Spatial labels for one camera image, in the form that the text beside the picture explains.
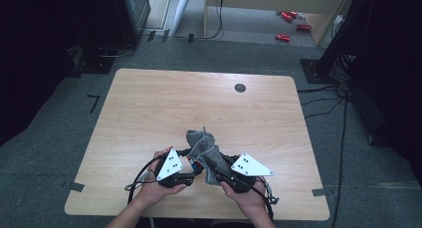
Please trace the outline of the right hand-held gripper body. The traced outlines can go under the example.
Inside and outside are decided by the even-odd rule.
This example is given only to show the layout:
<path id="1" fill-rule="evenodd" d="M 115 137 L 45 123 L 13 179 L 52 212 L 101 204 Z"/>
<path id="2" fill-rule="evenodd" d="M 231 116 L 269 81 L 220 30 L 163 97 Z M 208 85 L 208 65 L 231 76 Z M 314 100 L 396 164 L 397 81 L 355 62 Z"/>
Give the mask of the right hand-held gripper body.
<path id="1" fill-rule="evenodd" d="M 226 182 L 236 193 L 248 192 L 258 177 L 273 176 L 274 171 L 248 153 L 242 153 L 234 164 L 230 165 L 229 178 Z"/>

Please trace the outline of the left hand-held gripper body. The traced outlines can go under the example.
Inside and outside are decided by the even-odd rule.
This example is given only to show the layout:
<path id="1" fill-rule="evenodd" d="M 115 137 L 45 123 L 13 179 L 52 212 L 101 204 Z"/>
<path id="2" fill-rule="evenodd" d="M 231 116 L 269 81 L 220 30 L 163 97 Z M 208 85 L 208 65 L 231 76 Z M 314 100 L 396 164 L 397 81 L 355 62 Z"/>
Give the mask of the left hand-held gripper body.
<path id="1" fill-rule="evenodd" d="M 171 188 L 183 183 L 183 177 L 180 174 L 182 169 L 183 165 L 177 151 L 171 148 L 157 163 L 154 175 L 159 185 Z"/>

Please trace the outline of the grey fuzzy cloth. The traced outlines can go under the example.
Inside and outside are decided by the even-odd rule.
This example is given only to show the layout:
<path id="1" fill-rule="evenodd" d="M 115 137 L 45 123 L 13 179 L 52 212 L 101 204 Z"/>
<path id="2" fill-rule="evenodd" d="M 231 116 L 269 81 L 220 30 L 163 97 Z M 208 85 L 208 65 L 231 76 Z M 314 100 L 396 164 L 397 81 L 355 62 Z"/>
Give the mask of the grey fuzzy cloth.
<path id="1" fill-rule="evenodd" d="M 188 155 L 199 163 L 201 158 L 209 158 L 213 161 L 224 159 L 223 155 L 220 153 L 219 146 L 215 143 L 214 135 L 210 132 L 207 132 L 205 129 L 188 130 L 186 132 L 186 140 L 192 148 Z M 205 182 L 209 185 L 220 184 L 219 181 L 207 181 L 206 178 Z"/>

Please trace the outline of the person's right hand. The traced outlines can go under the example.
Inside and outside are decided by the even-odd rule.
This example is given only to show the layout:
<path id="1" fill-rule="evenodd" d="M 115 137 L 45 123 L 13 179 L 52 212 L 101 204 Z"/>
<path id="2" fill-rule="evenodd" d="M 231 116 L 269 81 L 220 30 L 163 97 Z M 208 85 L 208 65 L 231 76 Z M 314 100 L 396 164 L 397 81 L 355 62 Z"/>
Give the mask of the person's right hand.
<path id="1" fill-rule="evenodd" d="M 254 187 L 246 193 L 236 193 L 226 182 L 220 183 L 225 195 L 232 199 L 240 208 L 241 212 L 251 219 L 253 216 L 263 216 L 267 214 L 267 209 L 263 195 L 265 194 L 265 185 L 257 180 Z"/>

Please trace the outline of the person's left hand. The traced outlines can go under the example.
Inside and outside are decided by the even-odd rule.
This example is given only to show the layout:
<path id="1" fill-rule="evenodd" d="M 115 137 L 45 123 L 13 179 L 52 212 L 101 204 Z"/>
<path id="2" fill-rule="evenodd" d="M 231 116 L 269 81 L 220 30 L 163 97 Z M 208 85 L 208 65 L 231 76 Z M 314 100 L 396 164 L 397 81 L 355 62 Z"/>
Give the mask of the person's left hand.
<path id="1" fill-rule="evenodd" d="M 141 185 L 138 193 L 130 202 L 138 211 L 144 211 L 150 206 L 161 201 L 168 195 L 175 195 L 186 188 L 185 184 L 179 184 L 172 188 L 166 188 L 158 184 L 155 180 L 155 167 L 158 161 L 153 161 L 147 168 L 149 171 L 148 176 L 145 178 L 145 183 Z"/>

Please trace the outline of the black tape corner mark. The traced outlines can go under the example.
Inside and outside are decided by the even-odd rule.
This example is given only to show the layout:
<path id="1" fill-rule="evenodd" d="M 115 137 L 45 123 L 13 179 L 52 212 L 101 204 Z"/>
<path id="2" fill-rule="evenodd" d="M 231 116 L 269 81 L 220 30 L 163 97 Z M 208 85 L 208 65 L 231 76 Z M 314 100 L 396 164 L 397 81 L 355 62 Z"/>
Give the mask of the black tape corner mark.
<path id="1" fill-rule="evenodd" d="M 94 110 L 96 109 L 101 96 L 99 96 L 99 95 L 87 95 L 87 97 L 95 100 L 93 105 L 92 105 L 92 108 L 90 110 L 90 114 L 92 114 L 94 112 Z"/>

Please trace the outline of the black stand base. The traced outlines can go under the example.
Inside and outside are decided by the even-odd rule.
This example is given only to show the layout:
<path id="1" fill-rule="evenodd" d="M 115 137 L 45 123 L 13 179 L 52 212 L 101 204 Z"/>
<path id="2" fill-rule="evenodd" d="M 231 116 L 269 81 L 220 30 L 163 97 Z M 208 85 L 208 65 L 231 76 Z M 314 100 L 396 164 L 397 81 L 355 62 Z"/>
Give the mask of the black stand base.
<path id="1" fill-rule="evenodd" d="M 90 57 L 81 47 L 75 48 L 73 59 L 75 65 L 71 77 L 79 77 L 81 74 L 108 75 L 114 62 L 113 57 Z"/>

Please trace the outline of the white panel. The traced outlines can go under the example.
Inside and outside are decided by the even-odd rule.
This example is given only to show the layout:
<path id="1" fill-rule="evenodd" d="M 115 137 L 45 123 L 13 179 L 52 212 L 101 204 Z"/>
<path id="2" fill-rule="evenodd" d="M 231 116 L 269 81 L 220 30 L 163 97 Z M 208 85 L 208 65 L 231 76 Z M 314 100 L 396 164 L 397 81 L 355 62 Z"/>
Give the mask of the white panel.
<path id="1" fill-rule="evenodd" d="M 189 0 L 179 0 L 176 10 L 175 10 L 173 27 L 171 29 L 172 34 L 176 33 L 188 3 L 189 3 Z"/>

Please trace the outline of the black cabinet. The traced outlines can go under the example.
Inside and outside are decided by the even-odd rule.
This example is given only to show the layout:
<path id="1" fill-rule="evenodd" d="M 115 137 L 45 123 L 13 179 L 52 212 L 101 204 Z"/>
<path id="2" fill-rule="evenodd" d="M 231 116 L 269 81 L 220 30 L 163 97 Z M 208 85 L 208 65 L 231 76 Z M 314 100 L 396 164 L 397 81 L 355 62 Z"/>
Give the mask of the black cabinet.
<path id="1" fill-rule="evenodd" d="M 150 13 L 149 0 L 114 0 L 124 43 L 136 46 Z"/>

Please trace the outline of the black metal stand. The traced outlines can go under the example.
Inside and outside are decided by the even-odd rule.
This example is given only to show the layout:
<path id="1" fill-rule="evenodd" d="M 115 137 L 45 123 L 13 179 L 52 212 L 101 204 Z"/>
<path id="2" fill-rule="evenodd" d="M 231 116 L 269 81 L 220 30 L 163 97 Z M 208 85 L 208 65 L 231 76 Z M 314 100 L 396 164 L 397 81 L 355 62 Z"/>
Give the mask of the black metal stand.
<path id="1" fill-rule="evenodd" d="M 347 67 L 363 47 L 368 34 L 373 0 L 352 0 L 338 31 L 318 60 L 301 59 L 309 84 L 339 84 L 347 81 Z"/>

